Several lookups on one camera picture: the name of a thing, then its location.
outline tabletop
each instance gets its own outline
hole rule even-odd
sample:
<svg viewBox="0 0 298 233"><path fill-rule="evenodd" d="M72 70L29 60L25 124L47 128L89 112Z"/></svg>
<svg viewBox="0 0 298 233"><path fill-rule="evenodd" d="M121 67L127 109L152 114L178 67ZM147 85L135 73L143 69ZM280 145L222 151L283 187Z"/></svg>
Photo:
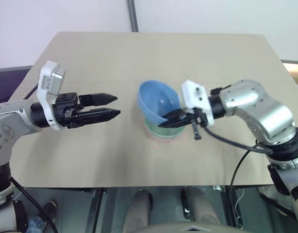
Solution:
<svg viewBox="0 0 298 233"><path fill-rule="evenodd" d="M11 100L37 83L47 60L67 69L61 93L109 93L121 110L109 122L41 133L19 139L12 174L24 186L114 187L229 184L244 150L217 141L191 126L171 143L151 139L136 98L139 85L160 80L174 90L190 79L208 91L242 79L260 82L269 95L288 106L298 125L298 86L266 39L255 34L60 32L47 46ZM238 117L215 121L212 131L254 145ZM268 161L251 153L235 184L270 184Z"/></svg>

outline plastic bowl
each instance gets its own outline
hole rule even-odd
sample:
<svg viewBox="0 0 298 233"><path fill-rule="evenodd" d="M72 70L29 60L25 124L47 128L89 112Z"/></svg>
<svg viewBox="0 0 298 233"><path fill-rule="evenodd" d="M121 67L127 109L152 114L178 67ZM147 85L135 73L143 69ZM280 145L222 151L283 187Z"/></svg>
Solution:
<svg viewBox="0 0 298 233"><path fill-rule="evenodd" d="M137 103L145 117L153 124L167 121L163 116L180 108L177 93L160 81L143 82L138 90Z"/></svg>

